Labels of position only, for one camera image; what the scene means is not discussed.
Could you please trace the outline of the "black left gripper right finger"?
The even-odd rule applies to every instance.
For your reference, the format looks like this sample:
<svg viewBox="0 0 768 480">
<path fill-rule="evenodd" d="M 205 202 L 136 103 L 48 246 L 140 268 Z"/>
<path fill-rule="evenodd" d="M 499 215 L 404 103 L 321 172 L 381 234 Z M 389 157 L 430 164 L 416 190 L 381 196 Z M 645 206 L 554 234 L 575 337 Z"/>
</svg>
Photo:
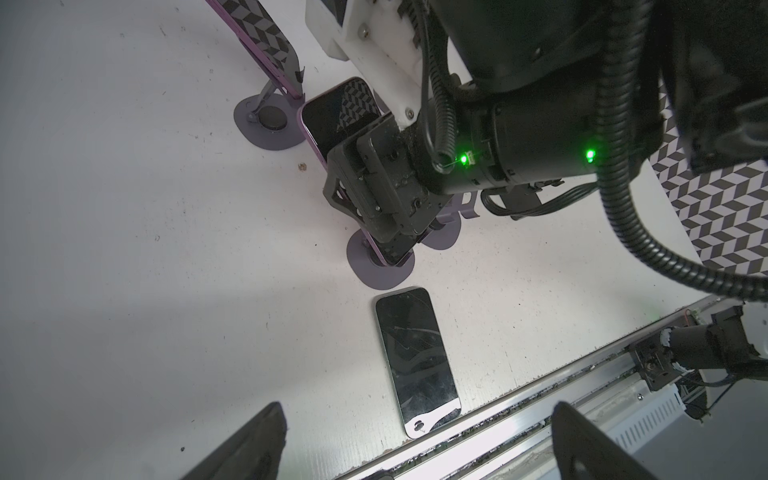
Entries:
<svg viewBox="0 0 768 480">
<path fill-rule="evenodd" d="M 656 479 L 567 402 L 555 405 L 551 427 L 562 479 Z"/>
</svg>

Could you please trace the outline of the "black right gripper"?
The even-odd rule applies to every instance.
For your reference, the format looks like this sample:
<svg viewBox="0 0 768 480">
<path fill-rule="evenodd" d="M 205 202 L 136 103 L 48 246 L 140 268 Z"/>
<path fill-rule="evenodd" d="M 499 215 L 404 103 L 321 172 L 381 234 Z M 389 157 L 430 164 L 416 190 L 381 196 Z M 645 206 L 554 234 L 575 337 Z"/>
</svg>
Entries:
<svg viewBox="0 0 768 480">
<path fill-rule="evenodd" d="M 323 195 L 355 220 L 385 264 L 400 264 L 452 197 L 418 178 L 413 152 L 391 114 L 332 147 Z"/>
</svg>

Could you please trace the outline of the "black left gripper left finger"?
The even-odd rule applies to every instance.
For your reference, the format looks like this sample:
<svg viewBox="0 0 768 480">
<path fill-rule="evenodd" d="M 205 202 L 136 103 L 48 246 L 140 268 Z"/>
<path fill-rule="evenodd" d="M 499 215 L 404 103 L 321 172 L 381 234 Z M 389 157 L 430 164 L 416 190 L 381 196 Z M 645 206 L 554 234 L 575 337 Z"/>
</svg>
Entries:
<svg viewBox="0 0 768 480">
<path fill-rule="evenodd" d="M 282 405 L 271 402 L 183 479 L 276 479 L 287 431 Z"/>
</svg>

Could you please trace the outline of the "purple phone stand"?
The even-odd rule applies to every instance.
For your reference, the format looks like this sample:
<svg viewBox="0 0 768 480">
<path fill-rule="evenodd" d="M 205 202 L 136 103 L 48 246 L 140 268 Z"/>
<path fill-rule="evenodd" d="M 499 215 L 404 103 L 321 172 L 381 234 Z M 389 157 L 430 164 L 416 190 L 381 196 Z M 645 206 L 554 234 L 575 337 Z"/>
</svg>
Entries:
<svg viewBox="0 0 768 480">
<path fill-rule="evenodd" d="M 379 211 L 368 183 L 371 172 L 358 141 L 389 115 L 360 77 L 351 77 L 311 99 L 299 113 L 307 140 L 328 173 L 324 197 L 361 228 Z"/>
</svg>

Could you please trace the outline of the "black phone stand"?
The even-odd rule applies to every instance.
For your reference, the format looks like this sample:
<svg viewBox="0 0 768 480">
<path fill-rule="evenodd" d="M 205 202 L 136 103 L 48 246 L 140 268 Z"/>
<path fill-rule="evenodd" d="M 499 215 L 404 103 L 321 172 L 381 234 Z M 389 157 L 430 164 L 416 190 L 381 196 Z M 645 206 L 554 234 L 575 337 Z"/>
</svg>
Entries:
<svg viewBox="0 0 768 480">
<path fill-rule="evenodd" d="M 459 417 L 461 400 L 427 290 L 382 296 L 374 313 L 406 436 L 419 439 Z"/>
</svg>

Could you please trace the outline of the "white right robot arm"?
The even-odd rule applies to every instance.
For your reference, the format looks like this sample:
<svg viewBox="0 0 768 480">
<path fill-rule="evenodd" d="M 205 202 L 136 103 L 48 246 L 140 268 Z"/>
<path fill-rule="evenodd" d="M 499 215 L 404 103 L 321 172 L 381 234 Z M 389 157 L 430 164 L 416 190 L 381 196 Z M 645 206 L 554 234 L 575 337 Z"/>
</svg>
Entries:
<svg viewBox="0 0 768 480">
<path fill-rule="evenodd" d="M 389 113 L 345 128 L 324 194 L 380 242 L 427 230 L 455 194 L 596 176 L 646 263 L 677 255 L 630 195 L 666 89 L 691 169 L 767 154 L 763 1 L 329 1 L 335 35 Z"/>
</svg>

